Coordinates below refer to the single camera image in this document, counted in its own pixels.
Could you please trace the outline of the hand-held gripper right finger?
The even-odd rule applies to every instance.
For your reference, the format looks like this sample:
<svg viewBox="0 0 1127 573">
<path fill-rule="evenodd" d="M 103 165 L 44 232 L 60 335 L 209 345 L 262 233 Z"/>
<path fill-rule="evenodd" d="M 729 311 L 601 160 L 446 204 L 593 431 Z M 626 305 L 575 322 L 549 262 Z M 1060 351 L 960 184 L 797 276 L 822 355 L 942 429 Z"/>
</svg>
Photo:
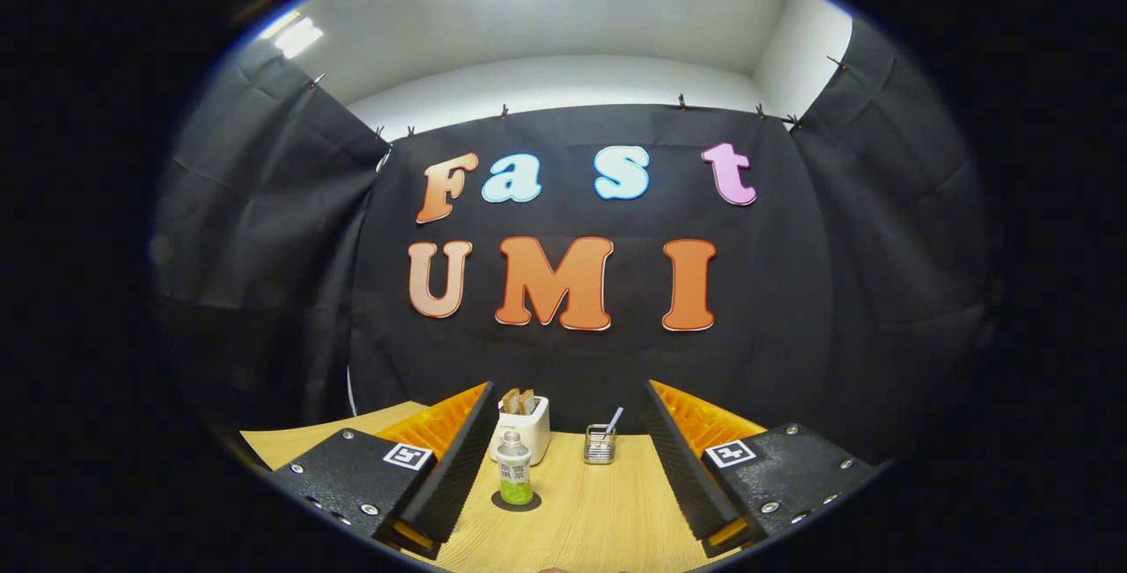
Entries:
<svg viewBox="0 0 1127 573">
<path fill-rule="evenodd" d="M 765 427 L 656 380 L 645 396 L 645 427 L 709 557 L 792 532 L 881 474 L 802 423 Z"/>
</svg>

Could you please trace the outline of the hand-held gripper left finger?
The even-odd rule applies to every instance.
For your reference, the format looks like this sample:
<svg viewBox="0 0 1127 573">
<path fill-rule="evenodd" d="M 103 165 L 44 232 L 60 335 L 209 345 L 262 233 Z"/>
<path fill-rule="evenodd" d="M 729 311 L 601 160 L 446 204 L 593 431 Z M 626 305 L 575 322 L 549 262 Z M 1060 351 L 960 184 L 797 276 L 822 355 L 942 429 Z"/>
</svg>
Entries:
<svg viewBox="0 0 1127 573">
<path fill-rule="evenodd" d="M 264 461 L 279 490 L 335 528 L 434 561 L 482 467 L 492 396 L 482 382 L 433 406 L 267 431 Z"/>
</svg>

